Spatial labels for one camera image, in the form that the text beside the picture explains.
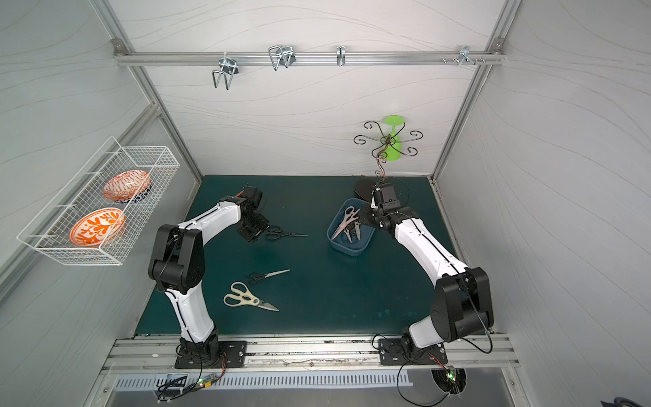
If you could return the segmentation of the large black handled scissors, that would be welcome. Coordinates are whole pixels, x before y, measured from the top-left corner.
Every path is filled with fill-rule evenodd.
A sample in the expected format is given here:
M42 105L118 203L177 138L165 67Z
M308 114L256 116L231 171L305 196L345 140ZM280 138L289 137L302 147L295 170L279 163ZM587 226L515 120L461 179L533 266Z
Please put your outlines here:
M307 237L307 234L287 232L278 226L268 226L264 231L264 237L268 241L276 241L283 237Z

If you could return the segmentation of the black scissors silver blades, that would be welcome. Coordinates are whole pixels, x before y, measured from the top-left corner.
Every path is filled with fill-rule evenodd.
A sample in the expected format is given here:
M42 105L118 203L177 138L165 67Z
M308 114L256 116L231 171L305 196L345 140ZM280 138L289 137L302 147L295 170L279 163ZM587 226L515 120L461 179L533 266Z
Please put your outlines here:
M354 227L355 230L355 235L353 236L354 241L358 242L360 239L360 224L358 221L354 221L351 225L351 227Z

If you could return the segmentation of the pink kitchen scissors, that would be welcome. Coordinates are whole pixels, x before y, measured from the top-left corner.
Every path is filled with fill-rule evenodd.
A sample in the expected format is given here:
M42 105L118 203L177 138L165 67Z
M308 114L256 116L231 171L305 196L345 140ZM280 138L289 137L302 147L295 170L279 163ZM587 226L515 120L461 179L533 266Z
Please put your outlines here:
M332 234L331 239L334 240L338 235L347 230L349 224L359 220L358 213L359 209L356 209L354 206L347 207L343 212L342 221Z

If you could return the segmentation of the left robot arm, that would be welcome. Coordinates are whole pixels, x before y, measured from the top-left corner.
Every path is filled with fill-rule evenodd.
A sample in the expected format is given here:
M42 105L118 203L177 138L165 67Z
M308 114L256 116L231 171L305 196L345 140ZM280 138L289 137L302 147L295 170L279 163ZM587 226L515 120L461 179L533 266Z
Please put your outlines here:
M171 302L181 327L181 346L189 352L215 359L219 349L202 290L204 247L231 226L238 226L245 240L257 239L268 225L259 213L260 201L258 196L229 196L191 220L163 225L156 232L147 272Z

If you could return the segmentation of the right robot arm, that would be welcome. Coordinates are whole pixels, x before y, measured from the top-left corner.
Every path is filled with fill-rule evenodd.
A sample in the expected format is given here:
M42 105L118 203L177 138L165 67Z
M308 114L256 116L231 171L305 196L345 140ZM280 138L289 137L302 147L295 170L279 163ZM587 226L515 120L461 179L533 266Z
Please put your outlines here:
M434 286L430 315L409 326L413 347L451 343L494 324L490 281L486 271L471 268L449 252L410 208L384 211L366 205L361 222L389 232L427 273Z

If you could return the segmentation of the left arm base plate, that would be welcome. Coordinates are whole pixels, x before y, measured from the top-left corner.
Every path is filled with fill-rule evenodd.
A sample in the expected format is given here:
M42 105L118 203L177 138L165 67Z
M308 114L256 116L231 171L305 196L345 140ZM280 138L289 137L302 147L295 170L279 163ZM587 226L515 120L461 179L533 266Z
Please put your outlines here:
M244 366L248 343L246 341L220 341L195 344L181 338L176 350L176 369L208 369L225 366Z

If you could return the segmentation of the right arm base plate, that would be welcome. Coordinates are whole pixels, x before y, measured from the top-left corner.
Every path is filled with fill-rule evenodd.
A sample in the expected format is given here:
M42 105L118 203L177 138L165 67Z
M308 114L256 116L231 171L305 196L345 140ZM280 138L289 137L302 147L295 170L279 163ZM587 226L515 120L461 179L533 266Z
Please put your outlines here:
M418 348L405 337L385 338L376 341L382 366L401 366L405 363L419 366L441 366L449 363L443 344Z

